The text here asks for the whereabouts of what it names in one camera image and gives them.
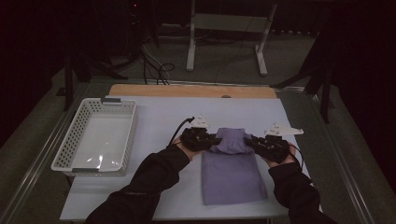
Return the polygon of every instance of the black cable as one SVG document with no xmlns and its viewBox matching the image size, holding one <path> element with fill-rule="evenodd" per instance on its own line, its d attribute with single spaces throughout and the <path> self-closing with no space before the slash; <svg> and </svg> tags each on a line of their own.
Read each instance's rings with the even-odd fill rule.
<svg viewBox="0 0 396 224">
<path fill-rule="evenodd" d="M 270 31 L 270 33 L 268 34 L 268 39 L 265 41 L 265 51 L 262 53 L 262 56 L 264 56 L 267 53 L 268 49 L 270 48 L 270 41 L 272 36 L 273 36 L 273 32 Z"/>
<path fill-rule="evenodd" d="M 146 76 L 146 61 L 143 63 L 143 79 L 145 79 L 145 84 L 148 84 L 148 78 Z"/>
<path fill-rule="evenodd" d="M 147 76 L 146 76 L 146 68 L 148 69 L 149 75 L 150 75 L 151 77 L 153 77 L 154 79 L 157 79 L 157 82 L 158 82 L 158 78 L 151 74 L 151 70 L 150 70 L 149 67 L 147 66 L 147 59 L 145 59 L 145 58 L 142 58 L 142 59 L 143 59 L 143 66 L 144 66 L 144 68 L 145 68 L 145 70 L 143 70 L 143 76 L 144 76 L 144 78 L 145 78 L 146 84 L 148 84 L 148 83 L 147 83 Z"/>
<path fill-rule="evenodd" d="M 217 45 L 217 44 L 219 44 L 219 38 L 217 36 L 215 36 L 215 40 L 209 40 L 208 38 L 209 38 L 209 36 L 197 39 L 195 41 L 195 45 L 196 46 L 206 46 L 206 45 Z"/>
<path fill-rule="evenodd" d="M 172 145 L 172 142 L 175 140 L 175 137 L 176 137 L 178 131 L 180 130 L 180 128 L 181 128 L 186 122 L 190 123 L 190 122 L 192 122 L 194 119 L 195 119 L 195 117 L 192 117 L 192 118 L 190 118 L 190 119 L 185 119 L 183 122 L 180 123 L 180 125 L 178 125 L 178 127 L 177 127 L 177 129 L 176 129 L 174 135 L 172 136 L 172 139 L 171 139 L 171 141 L 169 142 L 168 146 L 171 146 L 171 145 Z"/>
<path fill-rule="evenodd" d="M 172 63 L 159 63 L 156 59 L 152 58 L 152 56 L 150 55 L 146 55 L 145 53 L 142 53 L 142 57 L 145 60 L 145 62 L 152 68 L 154 68 L 157 73 L 158 73 L 158 77 L 154 77 L 157 80 L 157 85 L 159 84 L 159 80 L 161 80 L 161 82 L 163 83 L 163 85 L 170 85 L 169 81 L 167 80 L 166 77 L 163 76 L 163 72 L 169 72 L 175 69 L 175 65 Z M 156 65 L 154 65 L 150 60 L 155 61 L 156 63 L 158 63 L 160 66 L 157 67 Z M 165 66 L 171 65 L 171 68 L 166 69 Z"/>
<path fill-rule="evenodd" d="M 299 163 L 299 161 L 297 160 L 297 158 L 296 158 L 293 154 L 291 154 L 291 152 L 289 152 L 289 154 L 293 157 L 293 159 L 294 159 L 295 161 L 297 161 L 297 163 L 300 164 L 300 167 L 301 167 L 301 169 L 303 170 L 303 166 L 304 166 L 304 155 L 303 155 L 303 153 L 301 152 L 301 150 L 300 150 L 299 148 L 297 148 L 297 146 L 292 145 L 292 144 L 289 144 L 289 146 L 290 146 L 290 147 L 294 147 L 294 148 L 297 149 L 297 151 L 300 153 L 300 155 L 301 155 L 301 164 Z"/>
<path fill-rule="evenodd" d="M 233 58 L 231 58 L 230 61 L 228 61 L 226 64 L 224 64 L 220 69 L 218 69 L 218 71 L 216 72 L 215 84 L 218 82 L 219 71 L 223 70 L 226 66 L 228 66 L 228 64 L 230 64 L 233 60 L 235 60 L 239 56 L 239 53 L 241 52 L 242 46 L 244 45 L 244 42 L 245 42 L 245 35 L 248 32 L 248 28 L 250 27 L 250 24 L 253 22 L 254 19 L 255 19 L 255 17 L 252 17 L 249 24 L 247 25 L 247 28 L 242 36 L 241 45 L 239 46 L 239 50 L 236 53 L 236 55 Z"/>
</svg>

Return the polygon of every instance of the white plastic basket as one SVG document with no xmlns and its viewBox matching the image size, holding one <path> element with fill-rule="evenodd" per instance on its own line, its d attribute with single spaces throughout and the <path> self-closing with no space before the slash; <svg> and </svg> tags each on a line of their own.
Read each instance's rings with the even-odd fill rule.
<svg viewBox="0 0 396 224">
<path fill-rule="evenodd" d="M 51 169 L 70 176 L 125 175 L 137 122 L 136 101 L 81 102 Z"/>
</svg>

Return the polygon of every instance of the gray floor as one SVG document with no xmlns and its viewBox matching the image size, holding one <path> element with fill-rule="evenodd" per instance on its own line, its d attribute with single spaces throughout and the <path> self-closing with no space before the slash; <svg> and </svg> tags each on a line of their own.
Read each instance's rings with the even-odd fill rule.
<svg viewBox="0 0 396 224">
<path fill-rule="evenodd" d="M 188 33 L 186 29 L 180 30 L 178 36 Z M 241 37 L 235 34 L 226 35 Z M 259 35 L 243 36 L 245 41 L 239 40 L 232 44 L 197 47 L 195 67 L 192 72 L 186 71 L 188 38 L 161 36 L 159 49 L 155 48 L 152 41 L 145 44 L 145 48 L 158 62 L 175 65 L 175 70 L 163 74 L 169 78 L 171 84 L 179 82 L 263 86 L 275 84 L 298 72 L 315 41 L 314 38 L 305 35 L 271 35 L 268 48 L 264 50 L 269 72 L 268 76 L 262 77 L 259 75 L 253 50 L 254 45 L 260 41 Z M 123 83 L 143 83 L 143 65 L 140 61 L 119 72 L 129 77 L 127 81 L 122 81 Z M 39 176 L 24 178 L 24 175 L 29 168 L 32 168 L 32 164 L 36 164 L 35 158 L 43 148 L 60 144 L 48 140 L 56 134 L 62 135 L 54 133 L 53 130 L 65 114 L 64 98 L 55 95 L 64 85 L 63 78 L 64 71 L 54 76 L 53 88 L 0 149 L 0 211 L 2 213 L 6 211 L 8 203 L 12 202 L 14 193 L 19 190 L 18 187 L 21 184 L 26 185 L 23 180 L 33 179 L 32 189 L 19 191 L 26 197 L 21 198 L 21 208 L 14 211 L 14 223 L 62 223 L 59 221 L 59 216 L 68 185 L 62 174 L 52 172 L 50 169 L 54 150 L 44 150 L 49 153 L 49 159 L 43 161 L 43 169 L 39 170 Z M 77 85 L 76 93 L 82 91 L 82 97 L 105 96 L 114 83 L 120 81 L 96 74 L 90 84 Z M 305 83 L 306 79 L 294 83 L 293 86 L 302 87 Z M 306 151 L 307 167 L 321 192 L 324 212 L 339 223 L 396 223 L 395 195 L 380 173 L 361 133 L 343 105 L 337 89 L 332 87 L 330 124 L 314 119 L 315 111 L 302 110 L 315 106 L 311 105 L 312 96 L 296 94 L 293 89 L 279 91 L 277 95 L 287 111 L 300 111 L 292 115 L 288 114 L 290 123 L 296 127 L 304 127 L 306 132 L 318 136 L 315 139 L 297 137 L 297 141 Z M 340 167 L 340 162 L 346 164 L 346 167 Z M 359 199 L 361 196 L 364 199 L 360 204 L 364 204 L 367 210 L 354 204 L 356 201 L 351 200 L 351 192 L 357 193 L 352 197 Z M 288 221 L 286 218 L 277 218 L 275 223 L 288 223 Z"/>
</svg>

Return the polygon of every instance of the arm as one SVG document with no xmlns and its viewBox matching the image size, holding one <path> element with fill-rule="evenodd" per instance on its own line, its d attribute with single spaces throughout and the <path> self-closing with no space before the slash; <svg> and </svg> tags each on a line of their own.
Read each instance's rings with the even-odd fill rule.
<svg viewBox="0 0 396 224">
<path fill-rule="evenodd" d="M 87 224 L 150 223 L 161 192 L 178 182 L 181 171 L 197 153 L 182 144 L 148 155 L 131 183 L 109 195 L 87 218 Z"/>
<path fill-rule="evenodd" d="M 300 165 L 288 156 L 281 164 L 267 161 L 271 167 L 268 171 L 274 179 L 274 194 L 277 201 L 289 208 L 291 224 L 336 223 L 321 213 L 319 209 L 320 195 L 311 183 L 311 179 L 301 172 Z"/>
</svg>

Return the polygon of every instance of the wire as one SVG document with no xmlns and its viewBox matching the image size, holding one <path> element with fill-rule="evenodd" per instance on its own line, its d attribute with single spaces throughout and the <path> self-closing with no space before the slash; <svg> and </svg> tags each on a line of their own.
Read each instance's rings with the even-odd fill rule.
<svg viewBox="0 0 396 224">
<path fill-rule="evenodd" d="M 270 31 L 270 33 L 268 34 L 268 38 L 265 41 L 265 51 L 262 53 L 262 56 L 264 56 L 270 48 L 270 41 L 273 35 L 273 32 Z"/>
<path fill-rule="evenodd" d="M 289 154 L 293 157 L 293 159 L 294 159 L 295 161 L 297 161 L 297 162 L 300 164 L 301 169 L 303 169 L 303 167 L 304 167 L 304 155 L 303 155 L 303 153 L 301 152 L 301 150 L 300 150 L 299 148 L 297 148 L 297 146 L 295 146 L 295 145 L 293 145 L 293 144 L 289 144 L 289 146 L 290 146 L 290 147 L 294 147 L 294 148 L 297 149 L 297 151 L 300 153 L 300 155 L 301 155 L 301 164 L 299 163 L 299 161 L 297 160 L 297 158 L 296 158 L 293 154 L 291 154 L 291 152 L 290 152 Z"/>
<path fill-rule="evenodd" d="M 183 120 L 183 122 L 180 123 L 180 125 L 178 125 L 178 127 L 177 127 L 177 129 L 176 129 L 174 135 L 172 136 L 172 139 L 171 139 L 171 141 L 169 142 L 168 146 L 171 146 L 171 145 L 172 145 L 172 143 L 173 143 L 173 141 L 175 140 L 175 137 L 176 137 L 178 131 L 180 130 L 180 128 L 181 128 L 186 122 L 190 123 L 190 122 L 192 122 L 194 119 L 195 119 L 195 117 L 192 117 L 192 118 L 190 118 L 190 119 L 185 119 L 185 120 Z"/>
<path fill-rule="evenodd" d="M 155 79 L 157 79 L 157 85 L 159 84 L 159 81 L 161 80 L 161 82 L 163 83 L 163 85 L 170 85 L 169 80 L 170 80 L 170 75 L 169 72 L 175 69 L 175 65 L 172 63 L 160 63 L 156 58 L 154 58 L 149 51 L 146 49 L 146 47 L 144 45 L 143 49 L 145 50 L 145 52 L 142 53 L 141 57 L 143 58 L 143 62 L 144 62 L 144 70 L 143 70 L 143 76 L 145 78 L 145 83 L 147 84 L 147 76 L 146 76 L 146 68 L 148 69 L 148 71 L 150 72 L 149 67 L 154 68 L 157 73 L 158 73 L 158 77 L 155 77 L 151 74 L 150 75 L 152 77 L 154 77 Z M 150 60 L 154 61 L 155 63 L 157 63 L 159 66 L 157 67 L 156 65 L 154 65 Z M 163 72 L 165 72 L 167 74 L 167 78 L 165 78 L 163 76 Z"/>
<path fill-rule="evenodd" d="M 250 27 L 250 24 L 254 21 L 255 18 L 256 18 L 256 17 L 252 17 L 251 20 L 250 20 L 250 22 L 248 23 L 247 28 L 246 28 L 246 30 L 244 31 L 244 34 L 243 34 L 243 36 L 242 36 L 242 42 L 241 42 L 241 44 L 240 44 L 240 46 L 239 46 L 239 50 L 238 50 L 238 52 L 236 53 L 236 55 L 235 55 L 233 58 L 231 58 L 230 61 L 228 61 L 226 64 L 224 64 L 220 69 L 218 69 L 218 71 L 216 72 L 215 84 L 218 82 L 219 71 L 223 70 L 226 66 L 228 66 L 228 64 L 230 64 L 233 60 L 235 60 L 235 59 L 239 56 L 239 53 L 241 52 L 242 46 L 244 45 L 244 42 L 245 42 L 245 35 L 246 35 L 246 33 L 248 32 L 248 28 Z"/>
</svg>

